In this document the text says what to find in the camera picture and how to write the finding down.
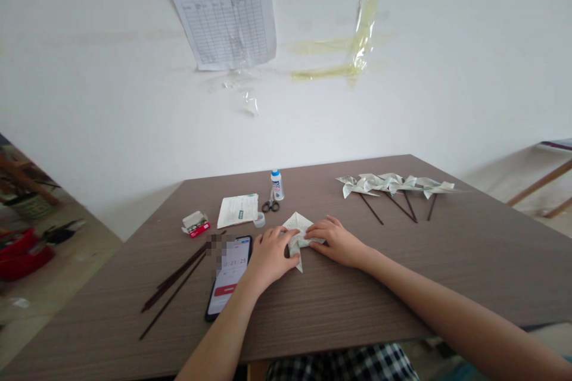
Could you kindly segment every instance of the red basket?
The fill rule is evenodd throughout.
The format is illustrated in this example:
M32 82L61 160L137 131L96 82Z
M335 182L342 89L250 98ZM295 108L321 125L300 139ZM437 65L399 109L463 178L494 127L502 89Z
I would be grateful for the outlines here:
M26 277L55 255L51 247L34 234L33 229L12 232L2 238L15 241L0 250L0 280L15 281Z

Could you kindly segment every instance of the scissors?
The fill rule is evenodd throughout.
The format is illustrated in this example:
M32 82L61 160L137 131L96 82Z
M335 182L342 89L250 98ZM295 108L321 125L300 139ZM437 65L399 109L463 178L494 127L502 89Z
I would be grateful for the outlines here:
M274 188L270 190L270 200L262 204L263 213L268 213L270 210L272 211L280 210L280 204L278 204L277 201L274 201Z

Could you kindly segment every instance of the person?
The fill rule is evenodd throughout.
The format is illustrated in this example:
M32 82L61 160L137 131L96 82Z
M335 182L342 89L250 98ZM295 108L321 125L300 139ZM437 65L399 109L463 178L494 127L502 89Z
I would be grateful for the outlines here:
M294 268L299 255L284 257L299 230L278 226L254 240L244 275L230 300L189 357L176 381L232 380L250 315L270 284ZM459 355L492 379L572 380L572 364L514 324L366 246L334 217L308 228L306 239L322 255L368 273L385 284ZM326 371L328 376L312 375ZM397 344L337 354L278 360L267 379L418 379Z

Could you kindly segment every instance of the red button on screen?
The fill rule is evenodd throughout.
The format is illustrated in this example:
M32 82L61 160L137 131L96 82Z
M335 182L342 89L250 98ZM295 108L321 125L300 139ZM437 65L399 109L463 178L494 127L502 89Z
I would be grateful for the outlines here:
M223 286L221 288L216 288L214 290L214 295L215 296L221 296L221 295L230 295L231 293L234 292L234 289L236 289L237 286L236 285L229 285L229 286Z

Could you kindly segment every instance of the smartphone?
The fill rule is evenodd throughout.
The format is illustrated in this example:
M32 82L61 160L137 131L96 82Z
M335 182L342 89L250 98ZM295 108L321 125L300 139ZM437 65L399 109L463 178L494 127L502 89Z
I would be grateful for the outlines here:
M226 243L226 249L222 252L220 270L217 269L216 280L213 283L207 311L204 314L206 321L214 321L231 298L238 281L246 271L251 253L252 237L250 235Z

